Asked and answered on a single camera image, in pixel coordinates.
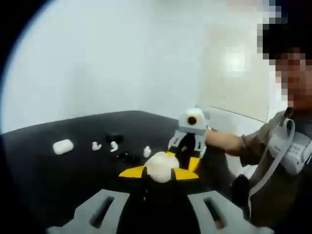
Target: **shoulder strap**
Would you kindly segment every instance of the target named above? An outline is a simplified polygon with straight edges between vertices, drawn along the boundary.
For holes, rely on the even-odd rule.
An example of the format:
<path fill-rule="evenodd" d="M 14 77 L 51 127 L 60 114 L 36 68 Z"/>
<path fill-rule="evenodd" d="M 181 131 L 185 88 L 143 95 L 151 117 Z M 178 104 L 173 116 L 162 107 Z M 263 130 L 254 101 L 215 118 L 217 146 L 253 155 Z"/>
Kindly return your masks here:
<path fill-rule="evenodd" d="M 271 166 L 269 167 L 268 171 L 265 173 L 265 175 L 263 176 L 263 178 L 253 187 L 250 189 L 249 191 L 249 197 L 248 197 L 248 206 L 249 206 L 249 215 L 251 217 L 251 213 L 252 213 L 252 209 L 251 209 L 251 201 L 250 201 L 250 197 L 252 195 L 254 195 L 255 193 L 257 193 L 266 183 L 267 181 L 270 179 L 270 177 L 272 176 L 272 174 L 274 173 L 275 169 L 277 168 L 278 164 L 280 163 L 280 161 L 282 160 L 282 158 L 284 157 L 285 153 L 287 152 L 287 150 L 289 149 L 292 141 L 293 141 L 293 136 L 295 133 L 295 125 L 294 125 L 294 121 L 292 119 L 287 118 L 284 123 L 283 123 L 283 129 L 285 129 L 287 131 L 287 123 L 290 122 L 291 125 L 291 132 L 287 138 L 287 141 L 285 142 L 285 146 L 282 148 L 282 150 L 278 153 L 278 155 L 276 156 L 275 160 L 273 161 L 273 163 L 271 164 Z M 266 149 L 263 153 L 264 157 L 268 151 L 268 146 L 266 146 Z"/>

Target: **man's arm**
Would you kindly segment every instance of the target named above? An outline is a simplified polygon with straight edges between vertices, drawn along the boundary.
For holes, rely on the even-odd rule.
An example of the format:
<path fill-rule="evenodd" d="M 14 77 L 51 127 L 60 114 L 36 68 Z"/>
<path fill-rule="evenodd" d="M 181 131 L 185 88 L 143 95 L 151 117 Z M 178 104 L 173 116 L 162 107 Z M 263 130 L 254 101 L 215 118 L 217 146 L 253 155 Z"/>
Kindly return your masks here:
<path fill-rule="evenodd" d="M 231 132 L 208 131 L 206 143 L 222 148 L 230 155 L 239 156 L 243 166 L 256 165 L 259 163 L 268 142 L 269 131 L 276 127 L 282 116 L 283 112 L 277 113 L 258 131 L 247 136 L 237 136 Z"/>
<path fill-rule="evenodd" d="M 242 137 L 236 136 L 231 132 L 208 131 L 206 143 L 221 149 L 233 156 L 241 155 L 241 148 L 244 145 Z"/>

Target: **person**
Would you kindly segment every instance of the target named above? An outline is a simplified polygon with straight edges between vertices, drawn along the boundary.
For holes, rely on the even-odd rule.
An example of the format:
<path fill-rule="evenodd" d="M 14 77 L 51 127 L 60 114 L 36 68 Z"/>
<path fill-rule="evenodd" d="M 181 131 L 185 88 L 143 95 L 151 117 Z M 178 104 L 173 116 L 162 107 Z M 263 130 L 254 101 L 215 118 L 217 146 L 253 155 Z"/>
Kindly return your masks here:
<path fill-rule="evenodd" d="M 263 54 L 275 62 L 277 81 L 281 83 L 283 91 L 287 92 L 287 110 L 277 113 L 258 131 L 247 136 L 214 131 L 206 134 L 208 145 L 220 147 L 228 154 L 240 157 L 242 166 L 258 165 L 249 180 L 249 189 L 263 178 L 274 161 L 270 150 L 265 149 L 271 133 L 279 123 L 286 118 L 293 119 L 295 131 L 312 139 L 312 60 L 309 58 L 307 31 L 307 28 L 291 23 L 263 26 Z M 306 163 L 296 175 L 289 174 L 279 163 L 265 185 L 250 198 L 252 212 L 249 218 L 252 224 L 274 229 L 285 219 L 302 181 L 312 176 L 311 163 Z"/>

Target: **brown shirt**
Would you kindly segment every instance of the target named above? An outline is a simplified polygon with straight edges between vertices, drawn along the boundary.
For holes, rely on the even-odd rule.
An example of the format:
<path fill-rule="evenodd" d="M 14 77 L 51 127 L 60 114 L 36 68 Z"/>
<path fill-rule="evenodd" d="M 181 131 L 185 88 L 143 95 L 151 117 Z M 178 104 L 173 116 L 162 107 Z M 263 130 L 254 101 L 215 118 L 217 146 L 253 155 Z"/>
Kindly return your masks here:
<path fill-rule="evenodd" d="M 251 188 L 262 179 L 274 160 L 269 151 L 262 156 L 270 140 L 269 132 L 274 130 L 277 124 L 286 117 L 291 117 L 295 121 L 297 119 L 307 122 L 312 120 L 312 113 L 300 113 L 288 108 L 285 112 L 277 113 L 257 132 L 248 136 L 242 136 L 244 146 L 241 149 L 241 164 L 243 166 L 258 164 L 255 173 L 250 179 Z M 298 175 L 291 176 L 279 164 L 269 181 L 251 197 L 251 223 L 256 226 L 273 228 L 281 221 L 295 200 L 303 176 L 312 175 L 310 165 L 311 163 L 305 166 Z"/>

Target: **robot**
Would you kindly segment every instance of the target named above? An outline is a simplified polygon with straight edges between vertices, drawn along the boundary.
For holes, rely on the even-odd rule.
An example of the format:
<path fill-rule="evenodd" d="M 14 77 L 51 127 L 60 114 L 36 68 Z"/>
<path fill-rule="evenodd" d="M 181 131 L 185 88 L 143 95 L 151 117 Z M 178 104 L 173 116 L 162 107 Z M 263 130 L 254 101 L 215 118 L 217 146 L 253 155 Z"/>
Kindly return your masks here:
<path fill-rule="evenodd" d="M 195 138 L 195 146 L 190 157 L 188 170 L 193 172 L 206 152 L 205 140 L 207 129 L 207 121 L 201 109 L 192 108 L 187 110 L 180 117 L 178 129 L 175 131 L 173 138 L 169 141 L 167 156 L 174 156 L 182 147 L 180 145 L 182 140 L 186 136 L 192 135 Z"/>

